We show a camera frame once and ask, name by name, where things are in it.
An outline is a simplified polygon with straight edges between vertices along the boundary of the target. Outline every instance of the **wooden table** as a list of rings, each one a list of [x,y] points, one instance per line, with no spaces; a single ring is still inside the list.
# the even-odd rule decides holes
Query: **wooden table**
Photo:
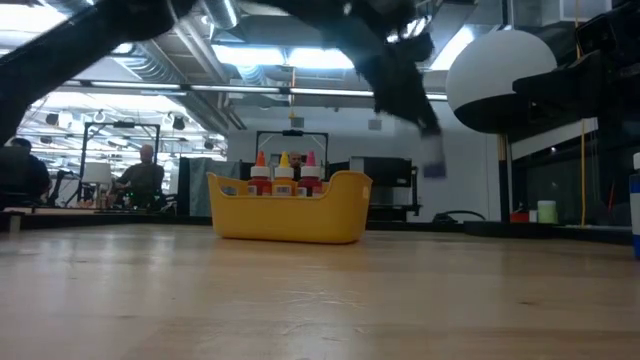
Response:
[[[631,360],[640,266],[571,241],[204,226],[0,235],[0,358]]]

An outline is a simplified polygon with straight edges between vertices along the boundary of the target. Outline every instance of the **person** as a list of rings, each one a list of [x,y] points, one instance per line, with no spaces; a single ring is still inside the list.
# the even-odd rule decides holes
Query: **person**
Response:
[[[289,153],[289,165],[293,168],[293,181],[300,181],[300,166],[302,166],[302,155],[297,151]]]
[[[11,140],[11,146],[26,148],[29,151],[29,159],[27,164],[27,181],[22,191],[34,198],[40,198],[47,194],[51,187],[51,178],[47,165],[31,154],[31,142],[23,138],[14,138]]]
[[[153,146],[140,148],[140,163],[132,165],[116,179],[116,188],[130,188],[137,191],[155,192],[162,189],[164,169],[153,163]]]

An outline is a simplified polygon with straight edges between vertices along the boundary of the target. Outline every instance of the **bottle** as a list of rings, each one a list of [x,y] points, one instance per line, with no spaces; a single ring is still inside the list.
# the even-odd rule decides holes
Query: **bottle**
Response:
[[[300,170],[298,181],[298,196],[312,197],[322,195],[322,181],[320,181],[321,169],[316,166],[316,155],[313,151],[307,155],[307,163]]]
[[[271,169],[265,165],[264,152],[258,152],[256,165],[251,167],[251,180],[249,180],[249,195],[270,196],[271,195]]]
[[[280,156],[280,165],[276,168],[275,175],[273,195],[293,196],[297,184],[293,181],[293,168],[289,165],[289,154],[286,151]]]

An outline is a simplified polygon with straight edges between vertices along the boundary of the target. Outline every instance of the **black and white ball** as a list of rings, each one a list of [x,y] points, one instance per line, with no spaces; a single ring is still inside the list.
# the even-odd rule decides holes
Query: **black and white ball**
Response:
[[[447,97],[454,114],[469,128],[503,133],[528,116],[527,99],[513,82],[557,67],[553,52],[523,31],[496,31],[470,43],[447,75]]]

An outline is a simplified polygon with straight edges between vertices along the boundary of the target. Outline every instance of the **yellow basket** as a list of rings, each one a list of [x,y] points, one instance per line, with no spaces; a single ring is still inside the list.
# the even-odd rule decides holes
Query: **yellow basket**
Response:
[[[246,181],[207,175],[213,228],[221,237],[347,244],[364,233],[371,179],[363,173],[339,171],[324,195],[313,198],[248,196]],[[235,195],[227,195],[230,188]]]

